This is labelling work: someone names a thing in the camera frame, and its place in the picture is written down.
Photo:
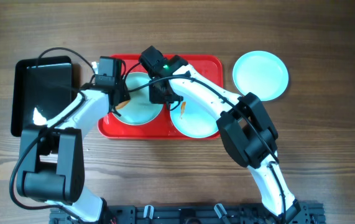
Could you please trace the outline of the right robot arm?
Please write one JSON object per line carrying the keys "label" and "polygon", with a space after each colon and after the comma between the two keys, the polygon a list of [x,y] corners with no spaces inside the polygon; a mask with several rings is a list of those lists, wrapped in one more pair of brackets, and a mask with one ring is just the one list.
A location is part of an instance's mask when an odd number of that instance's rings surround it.
{"label": "right robot arm", "polygon": [[187,96],[215,120],[224,149],[235,163],[249,169],[263,206],[280,223],[290,223],[300,212],[279,166],[278,132],[261,100],[253,93],[239,95],[201,75],[179,55],[166,58],[154,46],[145,49],[139,63],[159,84],[178,96]]}

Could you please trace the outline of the light blue plate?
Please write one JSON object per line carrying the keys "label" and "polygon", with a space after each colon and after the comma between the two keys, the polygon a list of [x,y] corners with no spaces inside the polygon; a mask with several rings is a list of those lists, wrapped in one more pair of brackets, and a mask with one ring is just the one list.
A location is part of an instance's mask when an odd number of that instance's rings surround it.
{"label": "light blue plate", "polygon": [[[130,73],[126,80],[127,88],[135,89],[150,82],[147,73],[133,72]],[[161,112],[163,105],[153,104],[149,100],[149,87],[133,91],[130,94],[129,102],[117,112],[121,115],[114,114],[116,119],[128,125],[138,126],[151,122]]]}
{"label": "light blue plate", "polygon": [[236,61],[232,72],[236,88],[243,94],[255,94],[262,101],[272,101],[286,91],[289,73],[278,56],[261,50],[248,52]]}
{"label": "light blue plate", "polygon": [[218,132],[216,120],[189,98],[170,111],[170,119],[175,128],[189,138],[207,138]]}

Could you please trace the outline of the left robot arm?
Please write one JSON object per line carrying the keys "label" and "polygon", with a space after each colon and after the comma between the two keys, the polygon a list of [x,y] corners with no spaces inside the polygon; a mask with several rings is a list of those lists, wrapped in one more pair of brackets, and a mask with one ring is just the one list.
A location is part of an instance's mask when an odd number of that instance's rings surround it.
{"label": "left robot arm", "polygon": [[114,223],[105,199],[85,184],[83,139],[99,119],[117,113],[130,97],[123,79],[126,64],[100,57],[93,83],[45,125],[22,131],[18,161],[9,180],[11,200],[25,210],[56,208],[75,223]]}

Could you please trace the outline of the orange green sponge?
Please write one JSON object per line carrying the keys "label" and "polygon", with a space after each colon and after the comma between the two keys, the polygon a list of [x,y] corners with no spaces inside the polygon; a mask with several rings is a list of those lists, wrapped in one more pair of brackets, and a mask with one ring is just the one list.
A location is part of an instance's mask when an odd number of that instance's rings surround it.
{"label": "orange green sponge", "polygon": [[129,102],[130,102],[130,100],[121,102],[120,104],[118,104],[117,106],[115,106],[115,110],[120,110],[120,109],[122,109],[122,108],[125,107]]}

